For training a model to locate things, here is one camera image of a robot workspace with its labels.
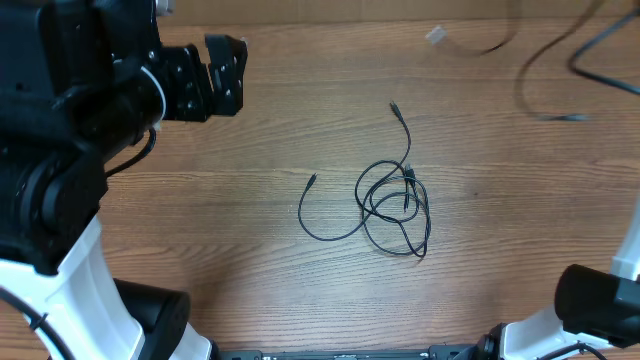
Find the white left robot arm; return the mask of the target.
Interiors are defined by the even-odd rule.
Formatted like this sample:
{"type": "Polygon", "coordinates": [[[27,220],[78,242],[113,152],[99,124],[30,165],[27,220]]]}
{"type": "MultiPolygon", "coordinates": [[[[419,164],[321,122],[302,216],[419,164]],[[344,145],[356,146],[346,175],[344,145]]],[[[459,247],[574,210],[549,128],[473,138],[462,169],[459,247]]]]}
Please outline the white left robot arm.
{"type": "Polygon", "coordinates": [[[53,359],[216,359],[186,292],[119,280],[98,216],[111,160],[148,155],[160,122],[243,106],[245,41],[164,46],[171,1],[1,5],[1,298],[53,359]]]}

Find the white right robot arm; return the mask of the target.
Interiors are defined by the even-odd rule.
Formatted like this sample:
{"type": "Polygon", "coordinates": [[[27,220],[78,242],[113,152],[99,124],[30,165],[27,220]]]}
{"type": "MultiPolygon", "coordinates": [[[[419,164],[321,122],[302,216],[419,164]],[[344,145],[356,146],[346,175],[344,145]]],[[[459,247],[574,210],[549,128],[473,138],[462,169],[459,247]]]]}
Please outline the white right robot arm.
{"type": "Polygon", "coordinates": [[[566,359],[639,343],[639,212],[605,273],[573,264],[562,273],[552,305],[500,324],[476,345],[473,359],[566,359]]]}

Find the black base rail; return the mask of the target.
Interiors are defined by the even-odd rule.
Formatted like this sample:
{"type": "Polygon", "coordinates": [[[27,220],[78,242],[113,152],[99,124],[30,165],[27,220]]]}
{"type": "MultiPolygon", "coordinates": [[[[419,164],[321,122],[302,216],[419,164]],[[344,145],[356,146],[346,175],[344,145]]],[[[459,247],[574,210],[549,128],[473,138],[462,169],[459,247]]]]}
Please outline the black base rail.
{"type": "Polygon", "coordinates": [[[431,345],[410,350],[344,350],[261,352],[258,350],[220,351],[219,360],[454,360],[474,359],[477,347],[471,344],[431,345]]]}

